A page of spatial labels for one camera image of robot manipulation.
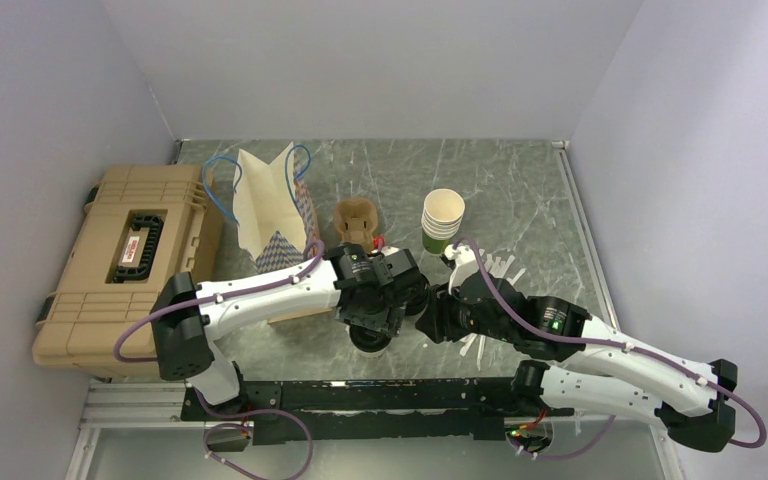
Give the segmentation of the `single white paper cup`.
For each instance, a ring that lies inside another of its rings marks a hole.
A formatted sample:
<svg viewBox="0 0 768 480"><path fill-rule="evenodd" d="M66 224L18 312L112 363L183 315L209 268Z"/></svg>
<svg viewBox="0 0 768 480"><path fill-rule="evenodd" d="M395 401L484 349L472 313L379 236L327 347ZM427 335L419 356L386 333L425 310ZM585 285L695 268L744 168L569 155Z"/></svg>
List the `single white paper cup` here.
<svg viewBox="0 0 768 480"><path fill-rule="evenodd" d="M363 358L375 359L375 358L382 357L388 351L388 349L389 349L388 346L384 346L383 348L375 349L375 350L358 349L357 353Z"/></svg>

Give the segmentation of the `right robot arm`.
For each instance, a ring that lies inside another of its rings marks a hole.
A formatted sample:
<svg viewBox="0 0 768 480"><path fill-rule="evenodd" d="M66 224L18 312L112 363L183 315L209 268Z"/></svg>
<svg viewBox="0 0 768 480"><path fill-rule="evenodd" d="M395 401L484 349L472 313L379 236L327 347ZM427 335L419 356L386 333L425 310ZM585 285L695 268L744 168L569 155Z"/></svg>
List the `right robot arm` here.
<svg viewBox="0 0 768 480"><path fill-rule="evenodd" d="M480 274L458 287L434 287L416 328L435 343L477 334L523 354L510 391L520 413L575 409L626 417L709 453L733 438L736 412L721 391L736 387L735 364L682 360L657 349L643 354L633 339L582 307L525 296L503 279L493 285L503 304Z"/></svg>

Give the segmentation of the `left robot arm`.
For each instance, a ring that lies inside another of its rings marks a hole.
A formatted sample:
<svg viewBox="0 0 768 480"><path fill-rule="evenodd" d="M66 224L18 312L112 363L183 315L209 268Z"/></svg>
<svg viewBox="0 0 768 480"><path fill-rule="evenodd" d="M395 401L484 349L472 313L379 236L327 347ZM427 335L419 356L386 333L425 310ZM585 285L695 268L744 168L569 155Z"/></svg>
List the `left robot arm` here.
<svg viewBox="0 0 768 480"><path fill-rule="evenodd" d="M222 337L277 317L334 310L359 350L379 351L407 318L422 314L429 283L407 249L368 254L356 244L325 249L298 265L225 282L170 277L150 313L164 381L187 381L224 420L247 406L241 368L217 347Z"/></svg>

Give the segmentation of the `stack of black lids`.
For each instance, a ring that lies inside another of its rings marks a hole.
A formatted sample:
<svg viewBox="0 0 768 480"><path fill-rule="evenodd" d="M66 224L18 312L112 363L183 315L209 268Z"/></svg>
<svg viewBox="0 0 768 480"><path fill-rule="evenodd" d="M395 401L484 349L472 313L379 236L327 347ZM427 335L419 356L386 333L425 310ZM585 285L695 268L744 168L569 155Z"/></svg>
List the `stack of black lids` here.
<svg viewBox="0 0 768 480"><path fill-rule="evenodd" d="M427 283L416 287L406 302L405 314L408 317L422 315L429 302L429 285Z"/></svg>

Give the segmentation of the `pile of wrapped straws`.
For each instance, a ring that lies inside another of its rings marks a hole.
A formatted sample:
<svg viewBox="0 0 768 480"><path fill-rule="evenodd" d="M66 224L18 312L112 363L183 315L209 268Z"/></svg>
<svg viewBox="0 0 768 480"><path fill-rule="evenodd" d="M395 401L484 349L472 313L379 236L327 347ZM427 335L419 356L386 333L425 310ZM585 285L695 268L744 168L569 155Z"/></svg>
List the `pile of wrapped straws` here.
<svg viewBox="0 0 768 480"><path fill-rule="evenodd" d="M483 255L484 266L488 273L495 278L508 281L512 286L516 286L527 272L515 255L504 257L486 253L484 249L480 249L479 252ZM473 356L477 371L485 373L489 373L497 362L502 348L499 341L475 333L468 334L464 339L459 340L459 343L458 354L463 358Z"/></svg>

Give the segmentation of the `cardboard cup carrier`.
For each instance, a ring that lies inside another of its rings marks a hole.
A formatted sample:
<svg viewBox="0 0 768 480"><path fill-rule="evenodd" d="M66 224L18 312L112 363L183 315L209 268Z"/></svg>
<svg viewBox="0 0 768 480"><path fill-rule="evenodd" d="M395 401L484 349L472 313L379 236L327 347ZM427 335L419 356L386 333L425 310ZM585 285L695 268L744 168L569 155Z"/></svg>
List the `cardboard cup carrier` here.
<svg viewBox="0 0 768 480"><path fill-rule="evenodd" d="M379 218L371 200L363 197L341 200L336 204L333 223L341 244L360 245L367 253L374 250Z"/></svg>

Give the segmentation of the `stack of paper cups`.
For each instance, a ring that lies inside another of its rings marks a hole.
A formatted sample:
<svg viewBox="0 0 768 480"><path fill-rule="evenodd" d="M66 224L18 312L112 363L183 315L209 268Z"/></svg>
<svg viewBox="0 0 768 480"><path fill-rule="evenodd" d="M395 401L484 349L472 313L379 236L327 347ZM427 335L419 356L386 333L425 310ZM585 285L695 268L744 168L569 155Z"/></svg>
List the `stack of paper cups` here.
<svg viewBox="0 0 768 480"><path fill-rule="evenodd" d="M465 201L451 189L429 192L423 202L422 245L431 254L441 254L459 231Z"/></svg>

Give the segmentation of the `patterned paper bag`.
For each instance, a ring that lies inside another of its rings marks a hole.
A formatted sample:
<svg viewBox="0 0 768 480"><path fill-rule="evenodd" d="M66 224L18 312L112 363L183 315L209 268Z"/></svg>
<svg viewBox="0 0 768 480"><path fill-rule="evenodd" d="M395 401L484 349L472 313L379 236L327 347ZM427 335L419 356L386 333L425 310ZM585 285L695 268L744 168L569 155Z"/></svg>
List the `patterned paper bag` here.
<svg viewBox="0 0 768 480"><path fill-rule="evenodd" d="M238 246L250 255L257 275L206 285L198 297L207 299L209 307L216 305L216 298L231 300L232 291L286 280L324 252L304 179L310 160L309 150L295 143L270 162L243 149L238 152L241 174L233 187L232 213Z"/></svg>

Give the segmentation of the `tan hard case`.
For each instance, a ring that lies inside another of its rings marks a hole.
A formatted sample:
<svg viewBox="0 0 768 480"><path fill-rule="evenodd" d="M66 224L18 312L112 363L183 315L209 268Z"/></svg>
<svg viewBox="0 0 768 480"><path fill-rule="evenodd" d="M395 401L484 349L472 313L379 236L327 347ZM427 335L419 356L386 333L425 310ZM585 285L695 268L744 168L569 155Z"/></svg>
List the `tan hard case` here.
<svg viewBox="0 0 768 480"><path fill-rule="evenodd" d="M54 292L36 322L31 354L41 367L95 377L155 376L152 330L115 341L147 316L167 281L212 275L224 225L197 165L110 167L85 201L85 218Z"/></svg>

